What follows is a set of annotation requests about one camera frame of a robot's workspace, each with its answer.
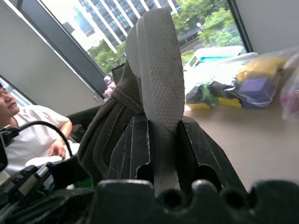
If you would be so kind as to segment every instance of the yellow object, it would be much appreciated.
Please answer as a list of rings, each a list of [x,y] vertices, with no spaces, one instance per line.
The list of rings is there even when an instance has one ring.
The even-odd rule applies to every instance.
[[[188,107],[190,107],[192,110],[199,110],[199,109],[211,109],[211,107],[208,104],[186,104]]]
[[[233,107],[236,107],[236,108],[241,108],[242,107],[242,104],[236,98],[226,99],[226,98],[223,98],[223,97],[217,97],[217,100],[221,105],[228,105],[228,106],[233,106]]]
[[[273,78],[277,70],[283,69],[287,58],[261,57],[256,58],[239,70],[237,79],[242,82],[247,78],[264,77]]]

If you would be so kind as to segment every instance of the wall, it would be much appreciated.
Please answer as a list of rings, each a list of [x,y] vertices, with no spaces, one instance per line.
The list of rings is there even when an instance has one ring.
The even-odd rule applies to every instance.
[[[299,45],[299,0],[236,0],[255,52]]]
[[[69,115],[95,107],[85,83],[0,0],[0,74],[39,105]]]

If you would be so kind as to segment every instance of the cable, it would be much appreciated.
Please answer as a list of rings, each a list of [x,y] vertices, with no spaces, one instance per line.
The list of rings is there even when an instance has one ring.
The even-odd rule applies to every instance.
[[[28,127],[31,127],[33,125],[44,125],[44,126],[47,126],[49,128],[52,128],[53,130],[55,130],[59,135],[60,137],[64,140],[65,144],[66,144],[66,147],[67,147],[67,150],[69,151],[70,153],[70,157],[73,156],[73,153],[71,152],[71,147],[70,147],[70,144],[68,143],[65,135],[59,130],[59,128],[55,127],[54,125],[52,125],[51,123],[48,123],[46,121],[42,121],[42,120],[37,120],[37,121],[32,121],[32,122],[29,122],[29,123],[26,123],[22,126],[20,126],[18,128],[19,132],[23,131],[24,129],[28,128]]]

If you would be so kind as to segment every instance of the tree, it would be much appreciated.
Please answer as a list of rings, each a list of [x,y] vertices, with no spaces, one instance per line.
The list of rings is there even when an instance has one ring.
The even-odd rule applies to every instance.
[[[199,40],[205,47],[243,45],[234,18],[225,8],[206,17]]]
[[[228,8],[227,0],[177,0],[177,3],[181,10],[172,18],[179,34],[196,28],[198,22],[203,24],[205,18],[220,7]]]
[[[183,65],[185,65],[192,58],[193,54],[194,54],[193,50],[189,50],[185,53],[182,53]]]
[[[116,46],[117,53],[114,53],[108,44],[102,40],[97,47],[89,50],[95,62],[108,76],[112,77],[111,69],[125,62],[125,43]]]

